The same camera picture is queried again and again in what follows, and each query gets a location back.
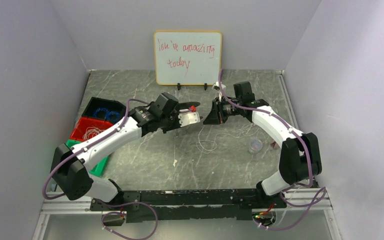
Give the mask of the black cable spool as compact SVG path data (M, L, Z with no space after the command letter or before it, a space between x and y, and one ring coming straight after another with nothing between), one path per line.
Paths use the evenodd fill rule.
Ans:
M188 110L191 107L198 107L201 103L198 101L188 101L188 102L181 102L179 103L179 109L180 110Z

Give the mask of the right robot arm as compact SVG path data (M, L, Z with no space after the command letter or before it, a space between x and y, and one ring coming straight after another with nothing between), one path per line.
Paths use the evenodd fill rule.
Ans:
M216 82L212 86L218 96L211 103L205 125L220 125L230 116L242 116L264 130L280 148L275 173L262 180L257 187L265 196L273 196L294 185L312 186L312 180L322 172L317 136L304 133L281 118L263 99L256 99L250 82L235 83L234 97L225 93L225 86Z

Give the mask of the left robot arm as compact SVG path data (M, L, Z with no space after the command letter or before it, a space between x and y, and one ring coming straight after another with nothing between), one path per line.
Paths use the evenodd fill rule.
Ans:
M127 100L124 116L110 128L72 147L63 143L55 149L50 174L42 189L46 200L52 199L46 188L54 180L62 190L56 198L74 201L91 197L105 203L121 203L125 193L117 183L90 174L90 170L104 157L149 133L159 129L166 133L188 126L188 117L192 117L192 124L200 121L196 113L199 102L179 102L167 92L152 102L139 100L139 106L130 108L132 101Z

